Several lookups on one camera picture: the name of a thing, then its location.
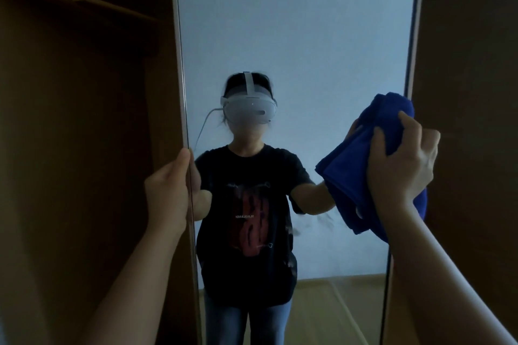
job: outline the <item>blue towel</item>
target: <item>blue towel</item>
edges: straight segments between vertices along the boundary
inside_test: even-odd
[[[355,234],[370,229],[385,242],[385,230],[367,187],[367,161],[375,126],[381,127],[385,133],[387,155],[398,149],[403,136],[403,125],[397,115],[399,111],[414,116],[414,107],[407,98],[396,93],[376,95],[358,118],[358,126],[362,128],[356,130],[316,166],[316,172],[324,178],[346,225]],[[414,199],[414,205],[423,219],[426,201],[426,190]]]

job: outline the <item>floor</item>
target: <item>floor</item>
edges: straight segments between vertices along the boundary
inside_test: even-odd
[[[385,275],[299,281],[293,294],[285,344],[378,345],[384,288]],[[205,336],[203,292],[200,296]],[[247,325],[244,345],[249,344]]]

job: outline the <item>jeans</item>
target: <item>jeans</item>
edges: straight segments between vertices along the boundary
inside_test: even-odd
[[[245,310],[216,304],[205,292],[207,345],[242,345],[250,316],[251,345],[282,345],[291,300],[280,306]]]

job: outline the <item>vr headset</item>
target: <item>vr headset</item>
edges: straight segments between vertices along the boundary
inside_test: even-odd
[[[277,113],[277,101],[269,89],[254,84],[251,72],[243,72],[245,85],[230,89],[227,85],[221,94],[221,107],[225,118],[234,125],[268,124]]]

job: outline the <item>sleeve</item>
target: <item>sleeve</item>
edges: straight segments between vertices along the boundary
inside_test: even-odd
[[[206,151],[196,159],[195,164],[196,168],[198,168],[199,175],[202,179],[201,189],[213,192],[213,167],[210,157],[210,153]]]
[[[292,204],[293,211],[297,214],[304,214],[301,208],[297,205],[291,197],[291,191],[301,184],[314,184],[309,177],[308,172],[302,165],[300,159],[293,153],[284,152],[284,185],[286,195]]]

